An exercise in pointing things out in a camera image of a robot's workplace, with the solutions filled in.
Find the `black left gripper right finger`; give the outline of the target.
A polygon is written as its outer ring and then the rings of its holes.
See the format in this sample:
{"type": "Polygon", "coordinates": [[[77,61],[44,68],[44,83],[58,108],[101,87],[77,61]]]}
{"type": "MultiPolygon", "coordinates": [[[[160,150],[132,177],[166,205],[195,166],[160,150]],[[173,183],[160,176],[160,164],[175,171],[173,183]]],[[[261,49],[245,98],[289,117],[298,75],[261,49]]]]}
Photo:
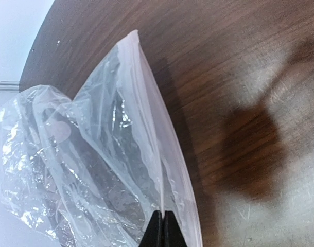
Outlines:
{"type": "Polygon", "coordinates": [[[172,211],[165,211],[165,217],[163,220],[163,246],[187,247],[179,224],[172,211]]]}

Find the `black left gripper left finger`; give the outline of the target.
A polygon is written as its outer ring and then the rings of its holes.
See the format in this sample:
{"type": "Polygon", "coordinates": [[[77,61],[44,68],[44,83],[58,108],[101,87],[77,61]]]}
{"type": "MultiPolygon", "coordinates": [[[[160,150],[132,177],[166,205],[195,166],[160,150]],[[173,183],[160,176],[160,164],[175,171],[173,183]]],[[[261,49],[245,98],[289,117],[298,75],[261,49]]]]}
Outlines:
{"type": "Polygon", "coordinates": [[[153,212],[139,247],[162,247],[163,217],[159,210],[153,212]]]}

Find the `clear zip top bag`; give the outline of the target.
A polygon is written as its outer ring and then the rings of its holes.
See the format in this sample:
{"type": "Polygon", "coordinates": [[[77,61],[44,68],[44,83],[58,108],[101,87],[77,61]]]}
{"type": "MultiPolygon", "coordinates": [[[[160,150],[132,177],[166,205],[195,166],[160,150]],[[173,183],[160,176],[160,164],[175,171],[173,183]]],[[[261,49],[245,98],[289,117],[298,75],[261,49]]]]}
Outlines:
{"type": "Polygon", "coordinates": [[[61,246],[139,246],[154,211],[172,211],[202,246],[181,147],[137,30],[73,99],[37,85],[0,107],[0,199],[61,246]]]}

